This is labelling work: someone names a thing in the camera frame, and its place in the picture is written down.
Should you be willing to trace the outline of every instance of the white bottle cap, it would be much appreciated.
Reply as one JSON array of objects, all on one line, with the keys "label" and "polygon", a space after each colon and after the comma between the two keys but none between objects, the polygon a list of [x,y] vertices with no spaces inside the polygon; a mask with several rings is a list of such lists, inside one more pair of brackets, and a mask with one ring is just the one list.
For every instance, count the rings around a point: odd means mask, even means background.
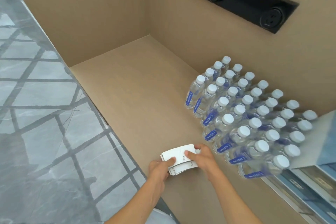
[{"label": "white bottle cap", "polygon": [[252,118],[249,121],[249,125],[251,128],[259,128],[261,127],[261,120],[259,120],[258,118]]},{"label": "white bottle cap", "polygon": [[297,156],[300,156],[301,154],[299,147],[297,147],[294,144],[286,145],[283,148],[283,151],[290,157],[297,157]]},{"label": "white bottle cap", "polygon": [[243,96],[243,99],[241,100],[245,105],[249,105],[253,102],[253,98],[250,95]]},{"label": "white bottle cap", "polygon": [[264,90],[268,87],[268,82],[265,80],[261,80],[260,82],[258,82],[258,88]]},{"label": "white bottle cap", "polygon": [[289,167],[289,160],[284,155],[275,156],[273,159],[273,164],[281,169]]},{"label": "white bottle cap", "polygon": [[302,131],[308,131],[311,130],[313,128],[313,125],[308,121],[308,120],[302,120],[299,121],[297,123],[297,126],[299,127],[299,129],[301,129]]},{"label": "white bottle cap", "polygon": [[294,116],[294,112],[291,109],[284,109],[280,112],[280,116],[284,119],[290,119]]},{"label": "white bottle cap", "polygon": [[265,105],[269,108],[273,108],[278,105],[278,101],[275,98],[269,98],[265,101]]},{"label": "white bottle cap", "polygon": [[257,113],[259,113],[261,116],[265,116],[270,112],[269,108],[265,105],[261,105],[257,108]]},{"label": "white bottle cap", "polygon": [[284,126],[286,126],[285,120],[280,117],[277,117],[274,120],[272,120],[272,124],[276,128],[283,128]]},{"label": "white bottle cap", "polygon": [[260,96],[262,94],[262,91],[261,91],[261,89],[259,89],[259,88],[253,88],[252,90],[251,90],[251,95],[253,96],[253,97],[258,97],[258,96]]},{"label": "white bottle cap", "polygon": [[227,99],[226,97],[220,97],[218,99],[218,105],[221,107],[226,107],[229,103],[229,99]]},{"label": "white bottle cap", "polygon": [[210,84],[207,88],[207,92],[209,94],[214,94],[216,92],[216,90],[217,90],[217,87],[213,84]]},{"label": "white bottle cap", "polygon": [[214,73],[215,73],[215,70],[213,70],[212,68],[208,68],[207,70],[205,70],[205,75],[207,77],[213,76]]},{"label": "white bottle cap", "polygon": [[213,65],[213,67],[214,67],[215,69],[217,69],[217,70],[218,70],[218,69],[221,69],[222,66],[223,66],[223,63],[220,62],[220,61],[216,61],[215,64]]},{"label": "white bottle cap", "polygon": [[239,127],[237,132],[238,132],[238,135],[240,137],[243,137],[243,138],[249,136],[250,133],[251,133],[250,130],[249,130],[249,128],[246,127],[246,126]]},{"label": "white bottle cap", "polygon": [[297,102],[296,100],[289,100],[288,102],[287,102],[287,107],[289,108],[289,109],[292,109],[292,110],[294,110],[294,109],[296,109],[296,108],[298,108],[300,106],[300,104],[299,104],[299,102]]},{"label": "white bottle cap", "polygon": [[232,70],[235,72],[240,72],[240,70],[243,69],[243,66],[241,64],[236,64],[233,66]]},{"label": "white bottle cap", "polygon": [[222,59],[222,63],[227,65],[229,64],[231,61],[231,58],[229,56],[225,56],[223,59]]},{"label": "white bottle cap", "polygon": [[232,124],[234,121],[234,118],[231,114],[227,113],[222,117],[222,122],[226,125]]},{"label": "white bottle cap", "polygon": [[317,118],[316,112],[312,110],[307,110],[302,115],[306,120],[315,120]]},{"label": "white bottle cap", "polygon": [[267,152],[270,149],[270,146],[264,140],[256,141],[254,147],[259,152]]},{"label": "white bottle cap", "polygon": [[228,70],[225,73],[225,77],[228,79],[231,79],[232,77],[234,77],[235,73],[232,70]]},{"label": "white bottle cap", "polygon": [[238,90],[236,87],[230,87],[228,90],[227,90],[227,94],[231,97],[234,97],[235,95],[237,95],[238,93]]},{"label": "white bottle cap", "polygon": [[218,77],[218,78],[216,79],[216,85],[217,85],[217,86],[223,86],[224,83],[225,83],[225,79],[224,79],[223,77]]},{"label": "white bottle cap", "polygon": [[205,77],[203,75],[199,75],[196,78],[196,83],[202,85],[205,82]]},{"label": "white bottle cap", "polygon": [[242,105],[236,105],[233,111],[237,115],[242,115],[245,112],[245,107],[243,107]]},{"label": "white bottle cap", "polygon": [[289,134],[289,138],[295,143],[302,143],[305,140],[305,135],[300,131],[293,131]]},{"label": "white bottle cap", "polygon": [[254,78],[254,73],[247,72],[244,77],[245,77],[246,80],[251,81]]},{"label": "white bottle cap", "polygon": [[239,81],[238,81],[238,86],[241,87],[241,88],[245,88],[247,86],[249,82],[244,79],[244,78],[241,78]]},{"label": "white bottle cap", "polygon": [[272,91],[272,97],[275,99],[279,99],[284,95],[284,93],[281,90],[273,90]]},{"label": "white bottle cap", "polygon": [[274,141],[276,141],[276,140],[278,140],[278,139],[280,138],[279,133],[278,133],[276,130],[274,130],[274,129],[270,129],[270,130],[268,130],[268,131],[265,133],[265,136],[266,136],[266,138],[267,138],[268,140],[270,140],[270,141],[272,141],[272,142],[274,142]]}]

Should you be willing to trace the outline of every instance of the cardboard wall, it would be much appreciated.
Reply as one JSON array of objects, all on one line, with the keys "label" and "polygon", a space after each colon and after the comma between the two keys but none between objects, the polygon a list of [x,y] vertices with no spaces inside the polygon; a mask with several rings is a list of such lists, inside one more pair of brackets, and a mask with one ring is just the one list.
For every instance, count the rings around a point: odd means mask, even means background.
[{"label": "cardboard wall", "polygon": [[145,0],[24,0],[68,66],[149,34]]},{"label": "cardboard wall", "polygon": [[228,55],[324,114],[336,108],[336,0],[293,1],[274,35],[206,0],[149,0],[150,33],[199,73]]}]

